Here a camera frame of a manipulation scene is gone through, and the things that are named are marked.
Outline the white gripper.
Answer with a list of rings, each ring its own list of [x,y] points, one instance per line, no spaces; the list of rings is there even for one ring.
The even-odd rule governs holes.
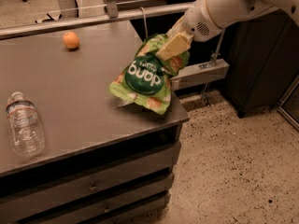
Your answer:
[[[169,39],[156,52],[167,61],[191,47],[192,39],[205,42],[245,17],[246,0],[196,0],[166,33]]]

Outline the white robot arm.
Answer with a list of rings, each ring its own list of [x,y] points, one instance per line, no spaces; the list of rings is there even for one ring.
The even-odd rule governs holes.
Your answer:
[[[167,32],[156,56],[167,61],[188,50],[193,41],[206,42],[228,26],[281,9],[299,25],[299,0],[196,0]]]

